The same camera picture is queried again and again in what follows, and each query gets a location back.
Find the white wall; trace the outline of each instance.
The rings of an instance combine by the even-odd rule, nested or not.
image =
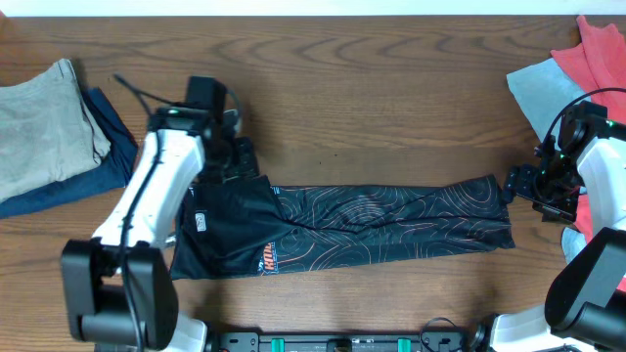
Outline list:
[[[626,0],[0,0],[26,16],[626,15]]]

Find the folded clothes stack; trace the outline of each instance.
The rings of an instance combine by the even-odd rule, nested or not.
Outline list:
[[[136,154],[102,91],[80,92],[69,60],[0,88],[0,218],[124,187]]]
[[[599,88],[626,87],[626,42],[615,24],[594,27],[584,16],[578,17],[577,22],[581,44],[571,49],[553,50],[553,59],[507,75],[511,92],[541,140],[555,116],[575,98]],[[606,106],[608,118],[626,123],[623,93],[596,94],[591,101]],[[582,250],[581,243],[593,237],[587,196],[579,199],[575,225],[582,234],[570,230],[563,233],[562,246],[568,261]],[[626,280],[619,288],[626,290]]]

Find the cable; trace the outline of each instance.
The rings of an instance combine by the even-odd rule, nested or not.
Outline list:
[[[567,109],[573,107],[576,103],[580,102],[581,100],[583,100],[583,99],[585,99],[587,97],[591,97],[594,94],[603,93],[603,92],[622,92],[622,93],[626,93],[626,88],[619,88],[619,87],[601,88],[601,89],[597,89],[595,91],[591,91],[589,93],[585,93],[585,94],[581,95],[580,97],[574,99],[573,101],[569,102],[569,104],[567,104],[565,106],[565,108],[563,108],[559,112],[557,117],[555,117],[554,121],[552,121],[552,124],[550,125],[550,128],[548,129],[548,133],[546,133],[546,136],[544,137],[544,142],[541,144],[541,151],[544,152],[546,150],[546,145],[548,144],[548,140],[550,139],[550,136],[552,135],[552,130],[557,125],[557,121],[559,121],[559,119],[565,115],[565,111]]]
[[[228,95],[231,97],[233,102],[235,103],[235,110],[237,111],[237,117],[242,118],[244,115],[244,107],[242,106],[242,102],[239,100],[239,96],[232,90],[228,90]]]
[[[133,85],[128,83],[121,75],[117,73],[114,74],[113,77],[115,78],[115,80],[117,80],[117,82],[119,82],[121,85],[123,85],[124,87],[126,87],[128,90],[130,90],[133,93],[133,95],[141,103],[142,107],[148,114],[148,118],[152,116],[152,113],[150,112],[150,107],[148,106],[148,103],[146,103],[146,101],[142,98],[142,95],[145,95],[149,98],[155,99],[160,102],[168,103],[165,99],[159,98],[152,94],[148,94],[142,90],[135,88]],[[135,212],[135,208],[137,207],[137,204],[139,203],[139,200],[141,199],[143,192],[146,190],[146,187],[150,183],[150,179],[155,173],[157,166],[160,164],[161,140],[160,140],[160,136],[158,135],[158,131],[155,132],[155,138],[156,138],[156,152],[155,152],[155,157],[153,158],[153,163],[150,166],[148,173],[146,174],[146,178],[144,178],[141,185],[139,186],[139,189],[137,190],[137,194],[135,194],[135,198],[132,200],[132,202],[130,203],[130,206],[128,207],[128,212],[126,212],[126,216],[124,217],[122,221],[121,236],[119,239],[118,259],[121,262],[120,263],[121,278],[122,278],[122,283],[124,286],[124,295],[126,296],[126,303],[128,304],[128,310],[130,311],[130,318],[132,319],[133,325],[135,328],[135,339],[137,343],[138,352],[144,351],[144,336],[141,330],[141,322],[139,321],[139,315],[137,314],[137,306],[135,305],[135,299],[133,297],[132,290],[130,289],[130,278],[128,276],[128,255],[126,253],[126,248],[128,247],[128,231],[130,230],[132,226],[131,223],[132,223],[133,214]]]
[[[428,323],[426,323],[426,325],[424,325],[424,327],[420,330],[420,345],[422,346],[422,350],[424,350],[424,348],[426,349],[426,351],[428,352],[434,352],[432,350],[432,348],[428,347],[428,344],[424,344],[424,339],[422,338],[422,335],[424,334],[424,330],[426,330],[426,328],[428,328],[428,326],[430,326],[430,324],[435,323],[435,322],[447,322],[450,323],[456,330],[458,330],[459,328],[452,323],[452,321],[448,318],[443,318],[443,317],[438,317],[438,318],[432,318],[428,321]],[[463,345],[465,344],[465,339],[461,339],[460,342],[460,346],[459,348],[455,349],[455,350],[450,350],[450,352],[461,352],[463,351]]]
[[[135,94],[135,95],[137,95],[137,94],[139,94],[140,96],[144,95],[144,96],[146,96],[148,98],[151,98],[151,99],[154,99],[154,100],[156,100],[158,102],[162,102],[162,103],[166,103],[166,104],[170,104],[170,105],[174,104],[173,102],[170,102],[167,99],[158,97],[158,96],[156,96],[154,94],[148,93],[148,92],[146,92],[144,90],[141,90],[141,89],[133,86],[132,84],[128,83],[128,81],[124,77],[122,77],[121,74],[119,74],[119,73],[114,73],[113,77],[115,78],[115,80],[117,82],[119,82],[119,84],[121,84],[124,87],[128,88],[128,90],[133,92],[133,94]],[[147,106],[145,105],[145,101],[143,101],[141,103],[144,106],[144,109],[146,109]]]

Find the printed logo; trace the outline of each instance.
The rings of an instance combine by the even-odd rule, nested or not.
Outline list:
[[[278,274],[276,245],[273,242],[265,244],[263,257],[258,263],[258,271],[262,271],[265,274]]]
[[[196,230],[198,232],[206,231],[206,220],[203,213],[196,213]]]

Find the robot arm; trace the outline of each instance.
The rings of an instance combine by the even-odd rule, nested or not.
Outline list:
[[[497,352],[626,348],[626,126],[606,108],[581,103],[567,110],[560,152],[542,146],[540,167],[514,167],[505,192],[533,201],[547,220],[574,221],[585,186],[594,221],[592,241],[553,282],[546,304],[499,316],[489,346]]]
[[[118,79],[136,95],[155,98]],[[222,182],[228,176],[227,167],[236,168],[232,165],[237,159],[232,130],[236,126],[223,123],[226,94],[226,87],[212,78],[191,77],[184,103],[168,102],[151,113],[141,160],[112,214],[91,241],[67,243],[62,271],[74,338],[136,345],[137,324],[127,303],[130,291],[145,347],[204,351],[207,326],[178,313],[178,298],[161,250],[191,183],[199,176],[207,182]],[[252,173],[257,172],[255,162],[244,171],[250,167]],[[127,216],[130,227],[126,242],[121,243]],[[102,278],[118,273],[122,260],[128,276],[124,286],[105,285]]]
[[[134,211],[128,246],[141,241],[156,248],[165,247],[165,238],[183,196],[204,167],[204,147],[200,136],[189,136],[186,131],[171,129],[150,132],[146,136],[139,165],[124,194],[107,221],[93,235],[93,238],[101,239],[102,245],[119,245],[123,219],[157,153],[156,133],[162,142],[160,164]]]

